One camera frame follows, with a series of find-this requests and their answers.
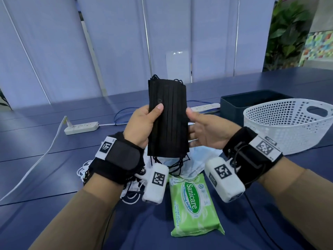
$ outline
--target perforated basket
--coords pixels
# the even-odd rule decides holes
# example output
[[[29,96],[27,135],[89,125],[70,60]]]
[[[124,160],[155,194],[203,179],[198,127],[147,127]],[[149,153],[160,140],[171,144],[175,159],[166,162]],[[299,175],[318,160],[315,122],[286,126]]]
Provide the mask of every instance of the perforated basket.
[[[327,116],[310,113],[312,106],[327,110]],[[333,105],[308,99],[283,99],[244,110],[244,126],[262,132],[277,142],[284,155],[317,145],[333,123]]]

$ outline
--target power strip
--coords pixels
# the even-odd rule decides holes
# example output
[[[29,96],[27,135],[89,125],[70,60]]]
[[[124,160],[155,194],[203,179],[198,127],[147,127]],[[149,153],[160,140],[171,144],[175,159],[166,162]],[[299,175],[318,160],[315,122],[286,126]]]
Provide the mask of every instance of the power strip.
[[[214,113],[220,111],[220,104],[219,103],[205,104],[205,105],[191,107],[191,109],[199,113],[204,111],[209,111],[209,113]]]
[[[91,122],[80,125],[73,125],[72,127],[67,127],[65,129],[66,135],[77,134],[82,132],[91,132],[98,129],[98,122]]]

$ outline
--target person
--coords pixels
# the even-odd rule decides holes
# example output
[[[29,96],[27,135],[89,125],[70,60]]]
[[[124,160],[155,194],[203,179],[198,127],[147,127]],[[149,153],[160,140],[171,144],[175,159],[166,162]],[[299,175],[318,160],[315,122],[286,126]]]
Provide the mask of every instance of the person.
[[[123,132],[124,138],[145,148],[153,123],[162,111],[162,104],[150,113],[148,105],[137,109]],[[186,114],[195,123],[189,126],[189,140],[193,140],[190,147],[222,149],[240,129],[226,119],[199,114],[190,108]],[[333,183],[285,157],[258,181],[275,198],[284,217],[315,248],[332,249]],[[123,185],[93,174],[29,249],[100,249],[110,211],[122,190]]]

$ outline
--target mosaic tile wall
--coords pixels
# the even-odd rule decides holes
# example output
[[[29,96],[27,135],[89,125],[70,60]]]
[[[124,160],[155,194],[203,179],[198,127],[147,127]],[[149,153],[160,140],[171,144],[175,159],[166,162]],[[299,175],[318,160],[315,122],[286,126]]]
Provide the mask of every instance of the mosaic tile wall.
[[[304,60],[327,57],[333,57],[333,31],[309,33],[299,66],[303,66]]]

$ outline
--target green oval label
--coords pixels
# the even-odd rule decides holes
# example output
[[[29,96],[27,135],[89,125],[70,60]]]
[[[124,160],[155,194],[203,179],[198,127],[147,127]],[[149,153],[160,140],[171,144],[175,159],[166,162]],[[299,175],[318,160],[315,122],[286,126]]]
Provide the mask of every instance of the green oval label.
[[[200,211],[200,196],[196,186],[192,182],[183,183],[182,197],[189,212],[192,214],[198,214]]]

